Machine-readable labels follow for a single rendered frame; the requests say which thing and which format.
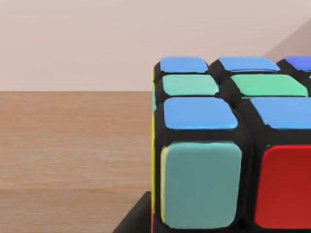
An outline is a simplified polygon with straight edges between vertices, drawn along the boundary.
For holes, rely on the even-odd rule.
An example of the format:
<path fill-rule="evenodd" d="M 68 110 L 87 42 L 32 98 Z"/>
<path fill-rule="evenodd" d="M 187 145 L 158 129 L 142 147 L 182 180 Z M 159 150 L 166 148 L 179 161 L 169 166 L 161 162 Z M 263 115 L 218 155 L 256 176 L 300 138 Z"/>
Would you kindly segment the multicoloured puzzle cube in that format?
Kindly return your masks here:
<path fill-rule="evenodd" d="M 150 233 L 311 233 L 311 56 L 154 67 Z"/>

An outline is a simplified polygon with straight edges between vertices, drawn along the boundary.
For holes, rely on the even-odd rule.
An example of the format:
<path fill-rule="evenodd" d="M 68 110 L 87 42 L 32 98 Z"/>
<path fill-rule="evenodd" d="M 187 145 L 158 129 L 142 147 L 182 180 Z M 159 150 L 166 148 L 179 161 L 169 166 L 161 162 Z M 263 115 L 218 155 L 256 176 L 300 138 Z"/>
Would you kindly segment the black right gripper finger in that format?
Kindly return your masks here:
<path fill-rule="evenodd" d="M 146 191 L 112 233 L 151 233 L 151 192 Z"/>

